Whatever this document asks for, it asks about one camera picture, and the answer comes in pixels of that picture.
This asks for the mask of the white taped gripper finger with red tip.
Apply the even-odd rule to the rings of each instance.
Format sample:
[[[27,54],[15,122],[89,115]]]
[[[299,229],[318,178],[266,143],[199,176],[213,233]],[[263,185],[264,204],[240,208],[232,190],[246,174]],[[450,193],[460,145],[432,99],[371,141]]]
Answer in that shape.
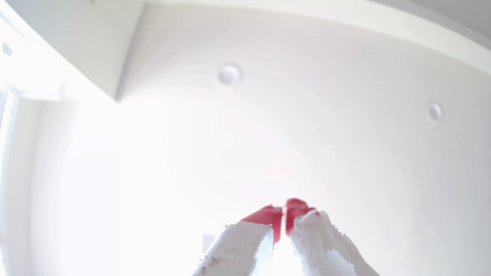
[[[266,205],[226,225],[193,275],[261,275],[281,235],[283,208]]]
[[[331,222],[326,211],[290,198],[285,215],[286,235],[304,275],[379,275],[353,241]]]

